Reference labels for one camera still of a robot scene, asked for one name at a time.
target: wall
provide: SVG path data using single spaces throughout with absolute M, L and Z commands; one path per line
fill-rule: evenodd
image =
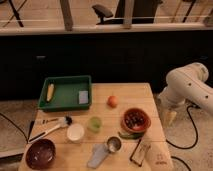
M 38 98 L 45 77 L 83 75 L 93 82 L 150 82 L 204 63 L 213 86 L 213 31 L 31 35 L 0 37 L 0 99 Z

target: green tray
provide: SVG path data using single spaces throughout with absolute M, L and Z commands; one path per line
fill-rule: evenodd
M 54 84 L 52 99 L 47 102 L 47 89 L 49 84 Z M 88 103 L 79 104 L 79 91 L 88 91 Z M 38 108 L 45 112 L 86 110 L 92 103 L 91 77 L 68 76 L 48 77 L 45 79 L 39 99 Z

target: gray floor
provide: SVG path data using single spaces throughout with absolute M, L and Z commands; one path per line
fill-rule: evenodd
M 156 99 L 157 108 L 161 115 L 161 106 Z M 179 146 L 190 146 L 195 140 L 194 128 L 187 115 L 187 103 L 176 109 L 177 117 L 170 127 L 164 128 L 166 138 Z M 27 134 L 29 123 L 34 120 L 37 111 L 37 100 L 0 102 L 1 113 L 4 113 L 19 125 Z M 198 144 L 190 150 L 179 150 L 169 145 L 172 156 L 183 159 L 193 171 L 213 170 L 213 116 L 201 109 L 191 109 L 191 115 L 199 132 Z M 12 125 L 0 118 L 0 144 L 1 150 L 11 150 L 25 146 L 25 139 Z M 0 171 L 15 171 L 18 169 L 21 155 L 0 159 Z M 173 160 L 175 170 L 185 171 L 185 166 Z

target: floor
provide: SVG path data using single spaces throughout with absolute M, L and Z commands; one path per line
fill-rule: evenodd
M 63 26 L 60 1 L 13 0 L 16 9 L 23 2 L 26 3 L 19 14 L 25 27 L 54 28 Z M 69 2 L 75 26 L 96 25 L 99 19 L 91 8 L 92 5 L 102 4 L 114 13 L 118 4 L 118 0 L 69 0 Z M 163 3 L 158 6 L 155 23 L 180 23 L 189 6 L 190 2 L 184 2 L 184 0 L 163 0 Z M 209 14 L 212 7 L 213 0 L 197 0 L 186 22 L 201 22 Z M 0 11 L 0 28 L 19 28 L 14 18 L 9 24 L 6 24 L 13 15 L 8 1 L 0 4 Z
M 160 101 L 156 94 L 154 97 L 161 116 Z M 189 104 L 187 102 L 186 105 L 177 108 L 176 119 L 169 127 L 164 128 L 166 138 L 178 146 L 190 146 L 195 140 L 195 132 L 186 112 Z M 34 120 L 37 111 L 37 100 L 2 101 L 0 109 L 1 113 L 13 120 L 25 134 L 28 134 L 29 124 Z M 213 116 L 201 109 L 190 111 L 199 133 L 198 144 L 190 150 L 180 150 L 168 145 L 170 153 L 184 160 L 193 171 L 211 171 L 213 170 Z M 0 151 L 24 148 L 26 142 L 23 135 L 2 117 L 0 117 L 0 122 L 2 130 Z M 0 158 L 0 171 L 16 171 L 21 157 L 22 155 Z M 179 161 L 173 160 L 173 162 L 176 171 L 187 170 Z

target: chair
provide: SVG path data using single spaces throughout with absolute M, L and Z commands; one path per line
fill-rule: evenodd
M 135 0 L 133 9 L 133 24 L 153 23 L 155 13 L 159 4 L 159 0 Z M 115 18 L 105 20 L 105 18 L 113 17 L 113 13 L 105 6 L 96 4 L 93 5 L 95 13 L 100 22 L 98 24 L 122 24 L 124 18 L 125 0 L 119 0 Z

